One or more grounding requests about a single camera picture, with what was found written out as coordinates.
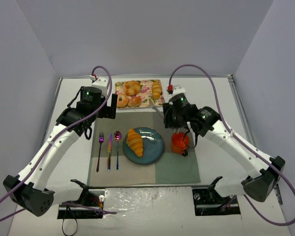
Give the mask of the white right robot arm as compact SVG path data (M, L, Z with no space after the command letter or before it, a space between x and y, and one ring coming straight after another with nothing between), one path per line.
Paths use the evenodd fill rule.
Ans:
M280 179L269 165L283 170L285 160L258 151L246 140L238 141L238 135L227 128L221 116L211 107L197 108L190 104L183 93L176 94L164 103L164 125L166 128L186 128L195 136L201 136L219 146L246 171L242 177L217 177L207 188L214 201L222 201L231 195L247 195L257 202L264 202Z

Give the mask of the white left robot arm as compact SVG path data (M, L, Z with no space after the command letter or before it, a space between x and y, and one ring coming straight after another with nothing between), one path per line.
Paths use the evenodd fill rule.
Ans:
M66 184L48 186L48 180L69 148L91 129L97 118L115 118L116 99L107 106L106 88L81 87L76 107L66 108L56 120L49 138L35 157L16 176L8 175L3 185L11 200L35 216L42 216L53 205L88 196L89 188L72 179Z

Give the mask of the large striped croissant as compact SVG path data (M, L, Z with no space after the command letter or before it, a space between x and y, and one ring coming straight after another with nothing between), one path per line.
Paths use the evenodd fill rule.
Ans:
M144 153L143 138L134 129L129 129L126 143L139 158L143 157L143 153Z

